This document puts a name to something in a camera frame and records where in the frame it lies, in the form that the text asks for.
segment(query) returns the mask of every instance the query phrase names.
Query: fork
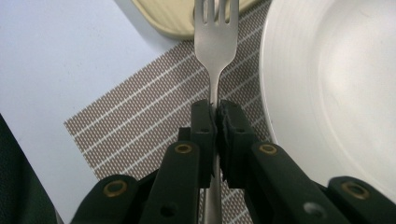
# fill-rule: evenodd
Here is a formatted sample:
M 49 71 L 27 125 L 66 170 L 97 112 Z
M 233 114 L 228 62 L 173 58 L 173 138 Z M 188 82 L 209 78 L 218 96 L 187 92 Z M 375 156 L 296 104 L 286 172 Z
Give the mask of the fork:
M 230 64 L 236 54 L 239 0 L 230 0 L 228 22 L 225 15 L 227 0 L 219 0 L 219 14 L 215 10 L 215 0 L 206 1 L 207 10 L 204 8 L 204 0 L 195 0 L 194 47 L 196 58 L 209 73 L 209 102 L 212 113 L 216 113 L 219 105 L 221 71 Z M 210 188 L 204 191 L 203 223 L 221 223 L 219 153 L 216 148 L 214 150 L 215 176 L 211 180 Z

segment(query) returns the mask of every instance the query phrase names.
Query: beige dish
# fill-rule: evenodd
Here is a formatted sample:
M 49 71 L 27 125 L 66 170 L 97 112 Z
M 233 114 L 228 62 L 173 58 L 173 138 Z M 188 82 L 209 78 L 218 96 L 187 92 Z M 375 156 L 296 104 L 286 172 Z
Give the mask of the beige dish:
M 143 16 L 159 33 L 175 39 L 193 39 L 194 0 L 132 0 Z M 244 12 L 259 0 L 239 0 Z

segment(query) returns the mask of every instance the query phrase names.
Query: woven placemat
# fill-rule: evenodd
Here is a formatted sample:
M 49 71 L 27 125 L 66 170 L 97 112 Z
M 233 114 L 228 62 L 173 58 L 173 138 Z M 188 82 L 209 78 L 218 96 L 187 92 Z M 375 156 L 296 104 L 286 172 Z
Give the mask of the woven placemat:
M 238 49 L 223 71 L 219 96 L 240 104 L 263 141 L 269 133 L 262 110 L 259 49 L 270 5 L 263 1 L 241 16 Z M 64 125 L 97 178 L 158 169 L 179 127 L 190 126 L 191 104 L 208 95 L 208 73 L 181 42 L 78 112 Z M 224 223 L 251 223 L 241 190 L 222 185 Z

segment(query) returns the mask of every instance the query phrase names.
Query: round white plate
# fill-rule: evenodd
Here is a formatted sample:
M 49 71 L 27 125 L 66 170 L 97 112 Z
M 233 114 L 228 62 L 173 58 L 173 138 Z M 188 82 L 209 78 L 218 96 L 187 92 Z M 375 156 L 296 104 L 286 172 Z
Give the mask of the round white plate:
M 275 0 L 260 57 L 273 140 L 313 180 L 396 202 L 396 1 Z

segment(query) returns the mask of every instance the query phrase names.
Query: white table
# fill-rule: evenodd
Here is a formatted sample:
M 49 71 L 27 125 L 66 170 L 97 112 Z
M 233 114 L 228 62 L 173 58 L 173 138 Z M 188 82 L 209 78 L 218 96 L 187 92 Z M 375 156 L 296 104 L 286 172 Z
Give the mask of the white table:
M 97 179 L 64 122 L 176 43 L 129 0 L 0 2 L 0 112 L 65 223 Z

